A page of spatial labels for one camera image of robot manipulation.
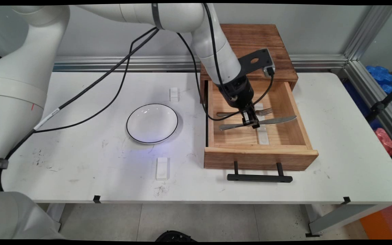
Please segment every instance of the fork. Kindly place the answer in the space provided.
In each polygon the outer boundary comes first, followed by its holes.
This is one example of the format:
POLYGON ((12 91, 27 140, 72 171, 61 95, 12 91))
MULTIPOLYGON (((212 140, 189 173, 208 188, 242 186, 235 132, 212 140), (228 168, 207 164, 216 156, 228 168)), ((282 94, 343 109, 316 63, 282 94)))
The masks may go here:
MULTIPOLYGON (((267 114, 270 114, 272 112, 273 112, 273 109, 270 107, 270 108, 267 108, 267 109, 264 109, 264 110, 256 110, 255 114, 257 116, 266 116, 267 114)), ((217 113, 217 116, 229 116, 231 114, 232 113, 217 113)))

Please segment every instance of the gray wall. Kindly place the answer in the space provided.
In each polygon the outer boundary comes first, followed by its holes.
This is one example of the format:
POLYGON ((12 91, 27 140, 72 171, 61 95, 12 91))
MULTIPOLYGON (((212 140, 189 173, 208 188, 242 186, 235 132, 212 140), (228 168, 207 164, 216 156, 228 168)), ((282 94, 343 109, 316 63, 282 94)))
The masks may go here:
MULTIPOLYGON (((289 54, 342 54, 370 6, 216 3, 221 23, 276 24, 289 54)), ((122 56, 151 28, 119 23, 71 6, 58 56, 122 56)), ((28 31, 22 18, 0 6, 0 55, 19 48, 28 31)), ((190 34, 185 34, 191 41, 190 34)), ((137 56, 187 55, 179 37, 160 31, 137 56)))
POLYGON ((380 65, 392 71, 392 14, 360 61, 364 65, 380 65))

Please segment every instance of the small white block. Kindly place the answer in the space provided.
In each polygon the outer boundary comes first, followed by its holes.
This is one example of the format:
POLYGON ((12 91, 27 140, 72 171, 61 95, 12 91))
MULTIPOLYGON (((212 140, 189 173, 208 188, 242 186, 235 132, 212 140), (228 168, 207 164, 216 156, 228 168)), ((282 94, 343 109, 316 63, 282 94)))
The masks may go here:
MULTIPOLYGON (((257 103, 255 104, 255 110, 263 110, 263 104, 262 103, 257 103)), ((259 121, 265 120, 265 116, 257 116, 259 121)), ((269 136, 267 135, 267 129, 265 125, 260 125, 259 128, 257 128, 257 134, 258 134, 258 143, 260 145, 268 145, 269 144, 269 136)))
POLYGON ((170 88, 170 102, 178 102, 179 101, 179 89, 174 87, 170 88))
POLYGON ((169 170, 168 170, 168 158, 159 157, 157 158, 157 180, 168 180, 169 170))

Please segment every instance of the knife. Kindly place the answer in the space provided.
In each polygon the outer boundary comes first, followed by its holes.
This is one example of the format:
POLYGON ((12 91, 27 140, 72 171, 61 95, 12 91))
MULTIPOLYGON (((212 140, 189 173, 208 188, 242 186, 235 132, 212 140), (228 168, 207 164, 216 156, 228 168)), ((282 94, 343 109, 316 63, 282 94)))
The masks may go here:
MULTIPOLYGON (((259 124, 281 124, 285 123, 287 121, 291 121, 296 119, 296 115, 294 116, 287 116, 287 117, 279 117, 279 118, 272 118, 272 119, 267 119, 260 121, 259 124)), ((244 126, 251 126, 252 124, 249 125, 244 125, 244 124, 223 124, 219 126, 219 130, 229 130, 229 129, 235 129, 239 127, 244 127, 244 126)))

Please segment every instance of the drawer handle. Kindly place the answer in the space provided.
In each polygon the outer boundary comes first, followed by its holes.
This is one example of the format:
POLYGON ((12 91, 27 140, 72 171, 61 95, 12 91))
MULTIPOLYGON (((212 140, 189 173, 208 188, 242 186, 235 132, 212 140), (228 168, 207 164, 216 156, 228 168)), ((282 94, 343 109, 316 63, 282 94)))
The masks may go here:
POLYGON ((291 181, 293 181, 293 177, 283 175, 281 163, 276 163, 276 167, 278 169, 278 175, 238 174, 238 162, 234 161, 235 174, 228 174, 227 180, 255 181, 255 182, 280 182, 280 183, 290 183, 291 181))

